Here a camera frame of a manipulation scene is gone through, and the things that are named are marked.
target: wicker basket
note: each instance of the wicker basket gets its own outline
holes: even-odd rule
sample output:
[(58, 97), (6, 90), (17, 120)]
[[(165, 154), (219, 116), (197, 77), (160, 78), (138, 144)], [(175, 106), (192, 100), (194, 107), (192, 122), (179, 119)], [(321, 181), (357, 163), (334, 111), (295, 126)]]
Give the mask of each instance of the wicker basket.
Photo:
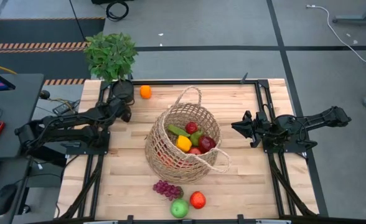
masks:
[[(184, 93), (191, 88), (198, 91), (198, 103), (179, 103)], [(196, 156), (186, 154), (175, 146), (177, 136), (167, 131), (168, 124), (184, 129), (190, 121), (196, 122), (204, 134), (215, 140), (217, 143), (215, 148)], [(197, 87), (189, 86), (179, 95), (171, 108), (157, 118), (151, 128), (146, 142), (146, 158), (151, 169), (162, 180), (174, 184), (188, 184), (203, 178), (210, 170), (216, 172), (229, 170), (232, 162), (226, 152), (218, 149), (220, 141), (218, 123), (214, 116), (201, 106), (201, 91)], [(214, 167), (218, 152), (228, 159), (228, 166), (225, 170)]]

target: orange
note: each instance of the orange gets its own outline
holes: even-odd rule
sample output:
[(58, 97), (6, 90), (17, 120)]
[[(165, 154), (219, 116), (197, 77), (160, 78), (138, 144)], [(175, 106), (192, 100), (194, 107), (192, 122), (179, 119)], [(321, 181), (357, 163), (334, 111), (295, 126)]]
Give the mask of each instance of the orange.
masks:
[(151, 87), (148, 85), (143, 85), (140, 87), (140, 95), (144, 99), (150, 99), (151, 97)]
[(190, 204), (196, 209), (204, 207), (205, 203), (207, 203), (207, 200), (205, 199), (205, 196), (199, 191), (194, 192), (190, 197)]

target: green plant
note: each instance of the green plant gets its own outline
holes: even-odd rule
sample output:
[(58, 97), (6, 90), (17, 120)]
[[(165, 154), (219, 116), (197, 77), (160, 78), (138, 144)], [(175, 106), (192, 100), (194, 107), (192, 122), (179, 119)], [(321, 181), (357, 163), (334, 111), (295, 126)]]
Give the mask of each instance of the green plant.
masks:
[(131, 66), (137, 51), (134, 49), (128, 34), (103, 35), (100, 32), (93, 37), (87, 37), (89, 42), (85, 54), (89, 62), (89, 71), (106, 82), (124, 80), (126, 75), (132, 73)]

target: potted plant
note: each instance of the potted plant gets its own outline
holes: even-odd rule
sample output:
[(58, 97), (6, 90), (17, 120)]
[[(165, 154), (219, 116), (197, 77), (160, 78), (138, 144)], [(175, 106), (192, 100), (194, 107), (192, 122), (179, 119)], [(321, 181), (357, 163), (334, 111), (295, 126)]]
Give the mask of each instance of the potted plant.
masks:
[(134, 48), (135, 43), (128, 34), (103, 35), (100, 32), (93, 37), (87, 37), (88, 47), (85, 54), (89, 63), (89, 71), (92, 75), (111, 83), (115, 97), (124, 99), (125, 102), (133, 100), (133, 84), (127, 80), (132, 73), (131, 66), (134, 56), (138, 53)]

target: black mat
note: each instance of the black mat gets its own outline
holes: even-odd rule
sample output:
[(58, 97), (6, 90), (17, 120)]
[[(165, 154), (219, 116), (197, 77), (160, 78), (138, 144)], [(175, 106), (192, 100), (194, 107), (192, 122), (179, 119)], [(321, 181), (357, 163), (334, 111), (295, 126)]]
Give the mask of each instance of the black mat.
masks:
[(83, 52), (0, 54), (0, 66), (17, 73), (42, 73), (46, 80), (90, 78)]
[[(79, 19), (83, 34), (103, 31), (104, 19)], [(75, 19), (0, 20), (0, 43), (43, 43), (83, 41)]]

